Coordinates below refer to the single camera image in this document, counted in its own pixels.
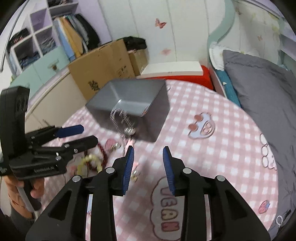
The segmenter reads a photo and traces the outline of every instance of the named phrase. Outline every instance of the yellow garment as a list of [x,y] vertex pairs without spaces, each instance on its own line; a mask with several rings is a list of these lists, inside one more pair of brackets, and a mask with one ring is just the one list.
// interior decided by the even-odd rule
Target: yellow garment
[[82,45],[82,39],[79,36],[79,34],[75,31],[74,28],[65,20],[64,18],[60,18],[61,24],[63,26],[63,29],[67,35],[67,38],[69,40],[69,44],[75,54],[75,57],[78,58],[83,53],[83,45]]

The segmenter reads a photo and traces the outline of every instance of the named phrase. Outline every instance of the green headboard trim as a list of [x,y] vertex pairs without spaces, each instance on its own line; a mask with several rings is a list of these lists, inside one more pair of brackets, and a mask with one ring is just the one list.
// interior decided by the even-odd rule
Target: green headboard trim
[[207,53],[209,57],[209,48],[212,42],[219,42],[222,40],[230,31],[233,26],[235,19],[235,8],[232,0],[225,1],[225,17],[223,18],[220,25],[209,35],[207,39]]

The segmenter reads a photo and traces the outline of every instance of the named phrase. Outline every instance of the green cabinet panel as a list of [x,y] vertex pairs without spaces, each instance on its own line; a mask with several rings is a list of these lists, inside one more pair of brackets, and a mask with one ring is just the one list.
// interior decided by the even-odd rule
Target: green cabinet panel
[[57,72],[69,64],[69,59],[64,49],[59,46],[36,61],[33,66],[39,75],[41,82],[46,83]]
[[10,86],[24,86],[30,88],[30,99],[42,85],[43,83],[41,82],[35,68],[33,65],[30,65],[11,83]]

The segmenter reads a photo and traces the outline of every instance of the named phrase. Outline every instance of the gray box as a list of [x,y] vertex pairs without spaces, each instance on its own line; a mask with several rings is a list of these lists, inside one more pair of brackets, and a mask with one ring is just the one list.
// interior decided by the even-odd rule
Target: gray box
[[[87,109],[101,127],[116,131],[110,120],[113,108],[127,112],[139,140],[155,142],[170,111],[165,80],[114,79],[86,104]],[[125,123],[116,115],[121,132]]]

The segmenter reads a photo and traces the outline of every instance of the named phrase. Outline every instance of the human hand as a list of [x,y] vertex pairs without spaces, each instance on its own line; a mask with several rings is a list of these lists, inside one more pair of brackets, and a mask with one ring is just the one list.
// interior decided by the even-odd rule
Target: human hand
[[[8,189],[8,195],[11,200],[12,207],[23,217],[32,219],[32,213],[30,213],[26,207],[25,203],[20,197],[20,194],[17,190],[17,187],[23,188],[24,182],[18,181],[15,176],[8,175],[4,177],[4,181],[6,183]],[[44,178],[35,179],[33,181],[33,190],[31,191],[31,196],[33,198],[40,198],[44,194]]]

